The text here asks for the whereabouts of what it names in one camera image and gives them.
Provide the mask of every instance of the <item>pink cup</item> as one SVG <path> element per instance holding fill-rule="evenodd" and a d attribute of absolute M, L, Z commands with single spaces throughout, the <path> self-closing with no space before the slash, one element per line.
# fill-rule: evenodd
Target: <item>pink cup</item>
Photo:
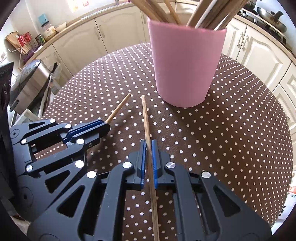
<path fill-rule="evenodd" d="M 148 19 L 156 88 L 163 100 L 192 107 L 205 100 L 226 29 L 214 31 Z"/>

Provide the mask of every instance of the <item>white wall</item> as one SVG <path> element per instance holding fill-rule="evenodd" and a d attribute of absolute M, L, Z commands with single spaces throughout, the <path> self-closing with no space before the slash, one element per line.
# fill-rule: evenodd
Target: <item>white wall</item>
<path fill-rule="evenodd" d="M 2 64 L 7 64 L 9 62 L 14 62 L 14 67 L 13 67 L 13 74 L 18 75 L 19 74 L 19 57 L 20 57 L 20 52 L 16 51 L 14 53 L 10 53 L 6 49 L 8 48 L 10 51 L 13 51 L 14 48 L 12 45 L 5 39 L 6 35 L 10 34 L 11 32 L 16 31 L 13 23 L 11 22 L 11 19 L 8 18 L 7 21 L 5 22 L 4 26 L 2 27 L 0 31 L 0 55 L 2 55 L 3 52 L 7 53 L 7 58 L 2 62 Z"/>
<path fill-rule="evenodd" d="M 89 0 L 89 5 L 71 12 L 67 0 L 21 0 L 27 3 L 31 17 L 35 25 L 41 30 L 38 17 L 45 13 L 49 22 L 57 27 L 63 22 L 70 22 L 73 19 L 88 13 L 102 6 L 112 4 L 115 0 Z"/>
<path fill-rule="evenodd" d="M 268 12 L 281 11 L 284 15 L 279 18 L 279 20 L 286 25 L 287 32 L 285 32 L 285 36 L 287 37 L 287 43 L 293 48 L 293 53 L 296 54 L 296 27 L 294 26 L 292 20 L 289 18 L 286 11 L 283 9 L 281 4 L 277 0 L 262 0 L 257 1 L 257 7 L 261 7 Z"/>

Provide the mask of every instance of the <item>wooden chopstick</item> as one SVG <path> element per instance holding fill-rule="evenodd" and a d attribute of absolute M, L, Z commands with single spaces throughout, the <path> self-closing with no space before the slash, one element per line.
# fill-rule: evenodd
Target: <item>wooden chopstick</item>
<path fill-rule="evenodd" d="M 194 13 L 191 15 L 186 26 L 195 27 L 202 15 L 205 13 L 212 0 L 201 0 Z"/>
<path fill-rule="evenodd" d="M 222 20 L 229 15 L 234 9 L 237 8 L 237 5 L 240 4 L 238 0 L 229 0 L 228 3 L 221 9 L 219 14 L 213 19 L 213 21 L 208 25 L 208 29 L 215 29 Z"/>
<path fill-rule="evenodd" d="M 233 17 L 242 9 L 242 7 L 248 2 L 248 0 L 240 1 L 239 6 L 234 9 L 231 13 L 228 14 L 228 16 L 224 19 L 222 24 L 218 27 L 217 30 L 221 30 L 226 28 L 226 26 L 229 24 L 229 22 L 233 19 Z"/>
<path fill-rule="evenodd" d="M 143 117 L 144 117 L 144 127 L 145 127 L 145 139 L 146 139 L 146 145 L 147 145 L 147 169 L 148 169 L 148 176 L 149 176 L 149 190 L 150 190 L 151 209 L 152 209 L 153 233 L 154 233 L 154 241 L 159 241 L 156 190 L 154 187 L 154 174 L 153 174 L 153 164 L 152 164 L 152 149 L 151 149 L 148 113 L 147 113 L 147 107 L 146 107 L 146 101 L 145 101 L 144 95 L 142 95 L 142 105 L 143 105 Z"/>
<path fill-rule="evenodd" d="M 164 0 L 165 5 L 168 7 L 172 17 L 174 18 L 176 24 L 181 24 L 180 18 L 178 16 L 178 14 L 175 12 L 175 10 L 173 9 L 172 5 L 170 4 L 170 0 Z"/>
<path fill-rule="evenodd" d="M 159 17 L 150 5 L 144 0 L 131 0 L 134 5 L 136 5 L 143 13 L 145 13 L 151 20 L 162 22 L 161 17 Z"/>
<path fill-rule="evenodd" d="M 155 0 L 146 0 L 146 2 L 154 10 L 155 15 L 158 15 L 162 19 L 163 22 L 171 23 L 171 21 L 168 19 L 167 14 L 165 13 L 165 11 L 161 8 L 161 6 Z"/>
<path fill-rule="evenodd" d="M 224 6 L 228 3 L 229 0 L 218 0 L 215 5 L 212 7 L 208 15 L 199 25 L 200 28 L 207 28 L 208 25 L 216 18 L 219 14 L 220 10 L 224 8 Z"/>
<path fill-rule="evenodd" d="M 125 102 L 127 102 L 127 100 L 129 99 L 130 97 L 130 93 L 128 93 L 126 95 L 126 97 L 124 97 L 124 99 L 122 100 L 122 102 L 119 103 L 119 105 L 115 108 L 115 110 L 112 112 L 112 114 L 107 118 L 107 120 L 105 121 L 106 123 L 110 123 L 113 118 L 117 115 L 118 111 L 122 108 L 122 106 L 125 104 Z"/>

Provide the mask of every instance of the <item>cream cabinet door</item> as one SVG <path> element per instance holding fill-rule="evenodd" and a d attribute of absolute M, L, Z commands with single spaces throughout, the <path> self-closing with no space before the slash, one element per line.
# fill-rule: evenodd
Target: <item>cream cabinet door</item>
<path fill-rule="evenodd" d="M 147 16 L 142 11 L 141 11 L 141 18 L 142 18 L 142 23 L 143 23 L 145 42 L 150 43 L 150 34 L 149 34 L 149 28 L 148 28 L 148 23 L 147 23 Z"/>
<path fill-rule="evenodd" d="M 291 63 L 280 84 L 296 106 L 296 66 L 293 63 Z"/>
<path fill-rule="evenodd" d="M 188 23 L 188 20 L 190 19 L 196 8 L 197 5 L 178 2 L 176 3 L 177 14 L 183 25 L 186 25 Z"/>
<path fill-rule="evenodd" d="M 94 19 L 66 33 L 53 46 L 73 76 L 107 54 Z"/>
<path fill-rule="evenodd" d="M 61 87 L 73 77 L 53 45 L 49 45 L 36 57 L 36 59 L 41 59 L 50 71 L 52 70 L 54 63 L 61 64 L 61 75 L 60 78 L 56 80 Z"/>
<path fill-rule="evenodd" d="M 296 108 L 281 85 L 278 85 L 272 93 L 283 107 L 292 136 L 296 133 Z"/>
<path fill-rule="evenodd" d="M 127 7 L 95 18 L 106 50 L 116 50 L 145 42 L 141 11 Z"/>
<path fill-rule="evenodd" d="M 239 51 L 241 49 L 244 34 L 246 32 L 247 25 L 235 18 L 233 18 L 227 25 L 227 33 L 222 49 L 222 54 L 237 59 Z"/>
<path fill-rule="evenodd" d="M 171 2 L 170 4 L 172 5 L 173 9 L 176 9 L 175 2 Z M 159 5 L 162 7 L 162 9 L 166 13 L 170 12 L 164 2 L 159 3 Z M 144 28 L 145 42 L 150 43 L 150 35 L 149 35 L 149 29 L 148 29 L 148 23 L 147 23 L 147 16 L 142 11 L 141 11 L 141 18 L 142 18 L 142 23 L 143 23 L 143 28 Z"/>
<path fill-rule="evenodd" d="M 285 75 L 291 60 L 271 40 L 247 26 L 237 62 L 247 67 L 273 91 Z"/>

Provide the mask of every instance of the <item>round table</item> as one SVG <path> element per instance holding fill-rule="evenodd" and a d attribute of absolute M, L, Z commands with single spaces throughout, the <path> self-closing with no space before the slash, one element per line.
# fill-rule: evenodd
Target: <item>round table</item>
<path fill-rule="evenodd" d="M 221 55 L 205 101 L 192 108 L 173 107 L 158 95 L 153 67 L 149 43 L 101 57 L 67 82 L 44 118 L 72 125 L 106 120 L 131 92 L 108 135 L 88 152 L 88 168 L 106 172 L 138 150 L 145 138 L 144 94 L 151 139 L 160 150 L 190 172 L 210 171 L 273 225 L 286 199 L 293 163 L 286 116 L 274 95 L 251 71 Z M 38 158 L 60 148 L 65 146 L 59 144 Z M 157 191 L 157 196 L 160 240 L 173 240 L 172 193 Z M 143 191 L 128 191 L 122 240 L 151 240 L 150 212 L 147 185 Z"/>

